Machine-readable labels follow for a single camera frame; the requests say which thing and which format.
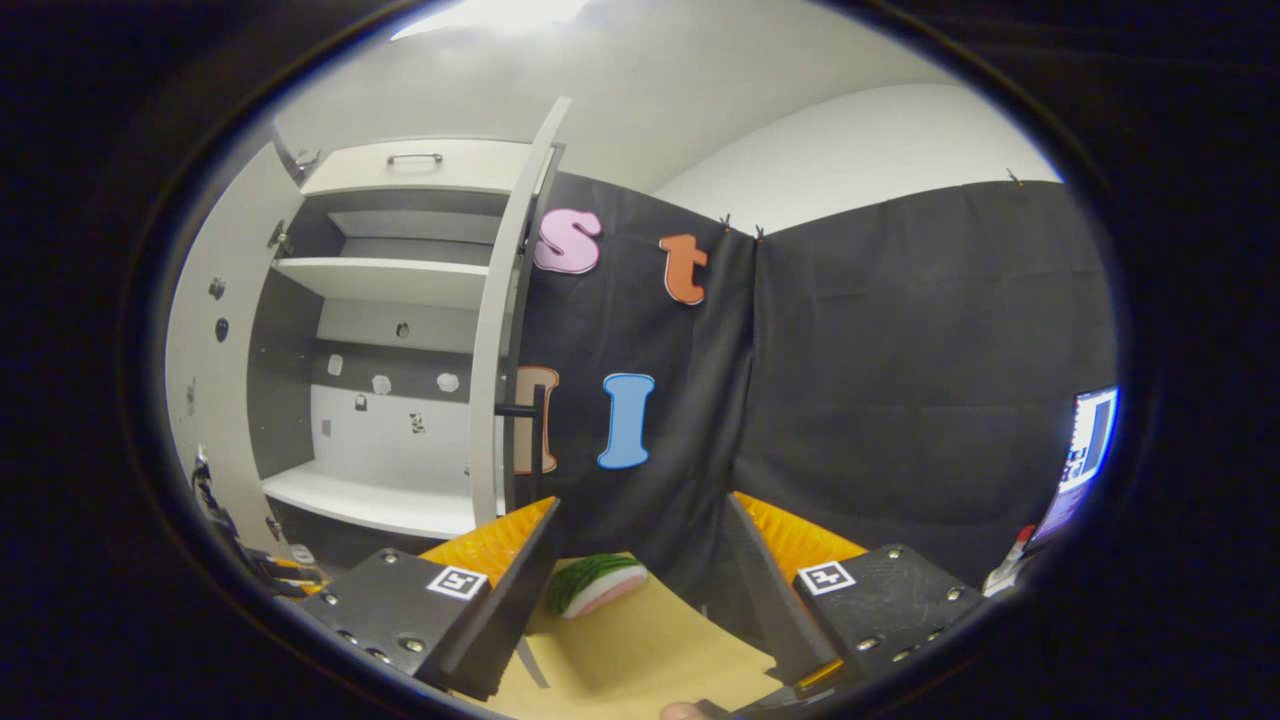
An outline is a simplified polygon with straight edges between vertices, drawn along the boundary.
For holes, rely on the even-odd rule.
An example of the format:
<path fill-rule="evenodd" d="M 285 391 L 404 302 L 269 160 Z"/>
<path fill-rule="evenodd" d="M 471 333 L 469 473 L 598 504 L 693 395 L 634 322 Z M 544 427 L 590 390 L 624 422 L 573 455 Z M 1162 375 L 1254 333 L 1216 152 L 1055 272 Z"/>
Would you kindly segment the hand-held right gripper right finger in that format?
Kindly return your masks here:
<path fill-rule="evenodd" d="M 987 602 L 905 544 L 867 550 L 742 492 L 724 497 L 724 543 L 774 671 L 795 691 L 892 676 Z"/>

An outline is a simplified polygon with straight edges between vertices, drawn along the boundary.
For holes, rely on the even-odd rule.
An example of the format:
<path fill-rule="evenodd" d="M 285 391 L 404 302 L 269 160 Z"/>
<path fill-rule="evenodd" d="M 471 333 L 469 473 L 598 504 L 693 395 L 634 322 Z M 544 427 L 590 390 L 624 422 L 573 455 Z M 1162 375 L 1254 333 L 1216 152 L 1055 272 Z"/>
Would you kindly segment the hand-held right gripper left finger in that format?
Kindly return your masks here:
<path fill-rule="evenodd" d="M 379 550 L 300 609 L 417 682 L 488 700 L 561 557 L 561 505 L 544 498 L 422 555 Z"/>

